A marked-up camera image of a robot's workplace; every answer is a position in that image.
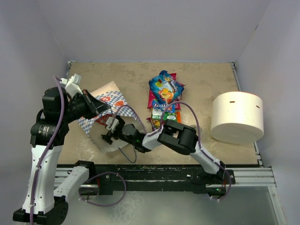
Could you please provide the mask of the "blue checkered paper bag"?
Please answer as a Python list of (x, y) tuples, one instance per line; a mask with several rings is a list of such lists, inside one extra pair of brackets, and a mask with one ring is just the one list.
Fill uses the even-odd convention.
[(114, 160), (117, 163), (136, 163), (139, 152), (132, 145), (121, 140), (116, 140), (109, 145), (101, 136), (107, 134), (108, 130), (96, 122), (103, 115), (111, 114), (111, 117), (120, 116), (126, 124), (134, 124), (139, 131), (143, 131), (137, 116), (130, 108), (124, 106), (127, 104), (125, 97), (115, 82), (110, 82), (91, 94), (96, 99), (109, 104), (111, 109), (92, 119), (82, 117), (77, 121), (86, 134), (76, 147), (78, 159), (94, 163), (108, 163)]

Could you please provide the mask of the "red small snack packet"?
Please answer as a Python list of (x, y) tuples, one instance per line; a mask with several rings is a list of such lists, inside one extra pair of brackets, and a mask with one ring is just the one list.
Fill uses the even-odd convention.
[(102, 117), (97, 119), (96, 122), (99, 123), (102, 126), (106, 126), (106, 122), (110, 117), (111, 117), (111, 114), (103, 115)]

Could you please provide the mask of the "purple Fox's candy bag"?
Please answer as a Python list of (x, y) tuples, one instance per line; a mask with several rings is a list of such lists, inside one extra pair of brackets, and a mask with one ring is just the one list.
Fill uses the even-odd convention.
[(157, 130), (161, 127), (160, 119), (161, 119), (160, 116), (157, 116), (157, 117), (154, 117), (154, 118), (149, 117), (149, 118), (146, 119), (148, 122), (151, 123), (152, 131)]

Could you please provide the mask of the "green snack pack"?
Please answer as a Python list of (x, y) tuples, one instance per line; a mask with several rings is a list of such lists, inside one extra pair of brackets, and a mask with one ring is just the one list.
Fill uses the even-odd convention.
[[(153, 108), (151, 118), (153, 120), (160, 120), (162, 117), (163, 111), (160, 109)], [(176, 120), (176, 114), (172, 112), (165, 112), (163, 115), (163, 120)]]

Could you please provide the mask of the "blue M&M's candy packet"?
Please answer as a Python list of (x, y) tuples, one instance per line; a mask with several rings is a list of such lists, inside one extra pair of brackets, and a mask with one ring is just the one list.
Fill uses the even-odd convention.
[[(152, 115), (153, 116), (161, 116), (167, 106), (168, 106), (168, 104), (161, 104), (156, 99), (152, 100)], [(170, 107), (167, 108), (165, 115), (167, 115), (167, 114), (170, 114), (170, 115), (175, 114), (175, 106), (174, 105), (171, 105)]]

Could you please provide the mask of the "orange snack box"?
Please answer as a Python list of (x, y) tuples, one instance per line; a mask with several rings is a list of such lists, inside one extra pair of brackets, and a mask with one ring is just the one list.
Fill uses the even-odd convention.
[(176, 115), (176, 121), (178, 123), (181, 123), (181, 115), (180, 115), (180, 112), (175, 112), (175, 115)]

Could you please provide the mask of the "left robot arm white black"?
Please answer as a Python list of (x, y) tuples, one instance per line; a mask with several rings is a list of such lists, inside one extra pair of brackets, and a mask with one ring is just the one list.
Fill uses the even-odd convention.
[(97, 173), (93, 162), (79, 161), (71, 176), (54, 188), (58, 159), (69, 123), (80, 119), (93, 119), (111, 107), (87, 90), (73, 97), (60, 86), (47, 89), (42, 97), (43, 109), (31, 127), (32, 167), (27, 196), (23, 206), (13, 213), (13, 221), (60, 225), (68, 213), (68, 200), (85, 182), (91, 184)]

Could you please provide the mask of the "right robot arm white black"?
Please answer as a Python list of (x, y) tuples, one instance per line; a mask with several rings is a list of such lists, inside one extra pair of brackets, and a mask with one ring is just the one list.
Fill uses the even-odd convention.
[(191, 126), (166, 120), (161, 128), (146, 134), (140, 132), (134, 124), (126, 124), (120, 119), (117, 122), (108, 121), (106, 129), (108, 132), (102, 135), (102, 139), (110, 145), (121, 140), (140, 153), (150, 152), (163, 145), (181, 155), (191, 156), (208, 174), (211, 182), (233, 183), (225, 164), (203, 146), (197, 130)]

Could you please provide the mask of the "white cylindrical paper lamp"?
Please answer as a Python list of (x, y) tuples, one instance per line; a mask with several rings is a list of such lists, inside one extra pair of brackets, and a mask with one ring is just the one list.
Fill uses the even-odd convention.
[(264, 136), (263, 101), (257, 95), (232, 91), (212, 104), (210, 135), (231, 144), (248, 144)]

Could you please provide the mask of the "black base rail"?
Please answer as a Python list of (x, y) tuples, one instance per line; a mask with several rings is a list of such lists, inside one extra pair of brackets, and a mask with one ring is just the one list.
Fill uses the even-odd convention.
[(82, 184), (100, 195), (114, 191), (192, 192), (209, 196), (224, 196), (235, 183), (231, 170), (217, 174), (206, 173), (200, 165), (107, 165), (97, 164), (92, 175), (100, 176)]

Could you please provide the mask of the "aluminium frame rails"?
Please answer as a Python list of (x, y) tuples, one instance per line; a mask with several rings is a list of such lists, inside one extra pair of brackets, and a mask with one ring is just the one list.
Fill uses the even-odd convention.
[[(59, 78), (56, 78), (55, 82), (56, 82), (56, 87), (60, 86), (60, 87), (64, 88), (63, 85), (60, 84)], [(196, 133), (200, 136), (200, 129), (199, 128), (195, 128), (195, 129), (197, 130)], [(271, 168), (266, 168), (266, 167), (258, 167), (258, 168), (246, 168), (246, 167), (242, 167), (242, 168), (226, 168), (225, 167), (225, 169), (227, 171), (231, 170), (233, 172), (234, 178), (235, 178), (235, 183), (229, 185), (229, 187), (226, 189), (226, 194), (224, 196), (209, 196), (208, 194), (206, 194), (206, 195), (208, 195), (209, 198), (214, 199), (216, 201), (220, 201), (220, 200), (224, 199), (229, 194), (231, 188), (235, 187), (235, 186), (243, 186), (243, 187), (259, 187), (259, 186), (262, 186), (262, 187), (269, 187), (269, 188), (275, 186), (275, 177), (274, 177), (274, 174), (273, 174), (273, 171), (272, 171)], [(100, 176), (99, 174), (92, 175), (90, 178), (88, 178), (84, 182), (92, 181), (95, 178), (98, 178), (99, 176)], [(80, 193), (80, 188), (82, 188), (82, 184), (79, 186), (79, 189), (72, 195), (72, 197), (74, 195), (77, 195), (77, 194)]]

